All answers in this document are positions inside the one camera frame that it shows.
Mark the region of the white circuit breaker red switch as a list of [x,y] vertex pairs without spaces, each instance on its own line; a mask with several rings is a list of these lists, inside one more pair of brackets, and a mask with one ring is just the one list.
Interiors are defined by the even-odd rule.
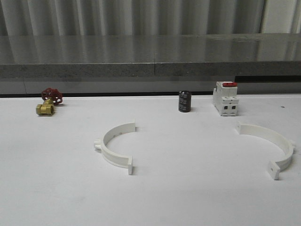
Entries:
[[237,83],[232,81],[217,81],[213,90],[213,104],[221,116],[236,116],[239,99],[237,98]]

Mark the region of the black cylindrical capacitor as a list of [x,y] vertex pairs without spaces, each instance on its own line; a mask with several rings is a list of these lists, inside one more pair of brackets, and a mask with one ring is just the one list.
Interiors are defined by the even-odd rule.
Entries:
[[191,111],[191,92],[183,90],[179,92],[178,110],[182,113]]

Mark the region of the grey stone counter ledge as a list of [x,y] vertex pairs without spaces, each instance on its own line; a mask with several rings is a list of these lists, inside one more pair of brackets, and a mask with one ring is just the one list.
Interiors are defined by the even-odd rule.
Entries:
[[298,34],[2,36],[1,96],[300,93]]

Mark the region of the white half-ring pipe clamp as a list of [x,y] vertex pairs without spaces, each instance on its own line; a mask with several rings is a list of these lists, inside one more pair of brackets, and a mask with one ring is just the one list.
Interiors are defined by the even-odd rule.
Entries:
[[268,164],[268,173],[271,178],[278,180],[280,171],[285,170],[291,164],[294,151],[292,142],[276,131],[258,125],[238,122],[236,130],[239,134],[266,139],[277,145],[284,152],[284,158],[278,161],[270,161]]

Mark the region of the brass valve red handwheel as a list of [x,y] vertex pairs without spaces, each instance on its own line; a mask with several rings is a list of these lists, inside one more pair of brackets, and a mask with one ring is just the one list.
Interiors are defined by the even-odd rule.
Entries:
[[42,91],[41,97],[44,102],[36,106],[37,115],[53,115],[55,111],[54,106],[63,102],[62,93],[53,88],[47,88]]

